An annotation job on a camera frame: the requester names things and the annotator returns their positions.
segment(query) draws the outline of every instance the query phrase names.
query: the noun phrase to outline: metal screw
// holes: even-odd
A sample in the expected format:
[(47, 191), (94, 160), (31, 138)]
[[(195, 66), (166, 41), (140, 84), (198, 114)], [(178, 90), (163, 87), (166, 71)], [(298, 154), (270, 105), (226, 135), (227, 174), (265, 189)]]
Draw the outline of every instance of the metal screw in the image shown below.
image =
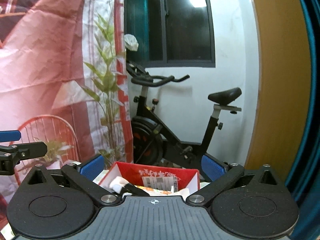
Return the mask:
[(193, 203), (201, 203), (204, 201), (204, 197), (201, 195), (191, 195), (189, 200)]
[(101, 197), (101, 201), (104, 203), (112, 203), (117, 200), (115, 195), (104, 195)]

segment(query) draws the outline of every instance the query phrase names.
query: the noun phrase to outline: white plastic bag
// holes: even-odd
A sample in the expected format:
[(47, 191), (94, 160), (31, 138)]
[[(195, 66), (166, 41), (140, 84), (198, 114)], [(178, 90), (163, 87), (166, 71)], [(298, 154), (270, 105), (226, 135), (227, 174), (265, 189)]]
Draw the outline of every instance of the white plastic bag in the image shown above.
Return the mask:
[(126, 34), (124, 36), (124, 44), (127, 49), (132, 51), (137, 51), (139, 47), (136, 37), (132, 34)]

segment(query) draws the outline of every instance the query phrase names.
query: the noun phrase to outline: bike handlebar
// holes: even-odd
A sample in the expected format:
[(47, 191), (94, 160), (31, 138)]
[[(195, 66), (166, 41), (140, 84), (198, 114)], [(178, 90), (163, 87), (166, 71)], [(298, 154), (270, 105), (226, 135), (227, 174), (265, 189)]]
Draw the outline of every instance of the bike handlebar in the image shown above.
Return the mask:
[[(133, 84), (147, 87), (160, 87), (169, 82), (178, 83), (190, 78), (189, 75), (185, 75), (180, 79), (175, 79), (174, 76), (151, 76), (142, 66), (130, 61), (127, 61), (127, 72), (132, 76), (131, 82)], [(154, 79), (160, 79), (160, 81), (154, 83)]]
[[(161, 80), (159, 82), (154, 83), (153, 79), (161, 79)], [(163, 78), (160, 78), (160, 76), (147, 76), (147, 78), (144, 78), (144, 76), (139, 76), (139, 77), (133, 77), (131, 79), (131, 82), (133, 84), (146, 86), (146, 87), (160, 87), (173, 80), (174, 80), (174, 76), (163, 77)]]

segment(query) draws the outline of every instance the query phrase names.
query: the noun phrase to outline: window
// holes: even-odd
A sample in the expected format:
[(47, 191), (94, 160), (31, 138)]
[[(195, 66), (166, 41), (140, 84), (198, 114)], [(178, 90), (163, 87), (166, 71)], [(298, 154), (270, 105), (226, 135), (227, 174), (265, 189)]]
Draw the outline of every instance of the window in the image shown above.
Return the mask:
[(145, 67), (214, 66), (209, 0), (126, 0), (126, 33), (139, 43), (129, 60)]

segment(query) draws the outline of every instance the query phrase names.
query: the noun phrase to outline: seat post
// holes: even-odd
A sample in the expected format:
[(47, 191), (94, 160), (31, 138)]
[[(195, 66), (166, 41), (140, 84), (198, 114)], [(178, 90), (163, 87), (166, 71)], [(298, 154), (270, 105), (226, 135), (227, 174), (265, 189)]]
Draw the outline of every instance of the seat post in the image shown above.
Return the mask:
[(213, 136), (213, 133), (214, 133), (214, 130), (216, 129), (216, 127), (218, 125), (219, 115), (220, 115), (221, 109), (216, 106), (219, 106), (219, 105), (214, 104), (212, 115), (210, 116), (207, 129), (205, 130), (205, 133), (204, 133), (204, 136), (202, 139), (201, 150), (204, 153), (207, 152), (209, 145), (210, 145), (210, 142), (211, 142), (211, 139), (212, 139), (212, 136)]
[(222, 106), (222, 105), (214, 104), (213, 112), (212, 112), (212, 115), (210, 116), (210, 120), (209, 120), (207, 129), (205, 130), (204, 137), (201, 143), (201, 150), (203, 152), (207, 152), (209, 148), (214, 130), (218, 126), (219, 115), (221, 110), (228, 110), (232, 113), (241, 112), (241, 108), (236, 106)]
[(147, 103), (148, 90), (149, 88), (146, 86), (143, 86), (141, 88), (141, 93), (138, 101), (137, 116), (143, 116), (144, 108), (146, 107)]

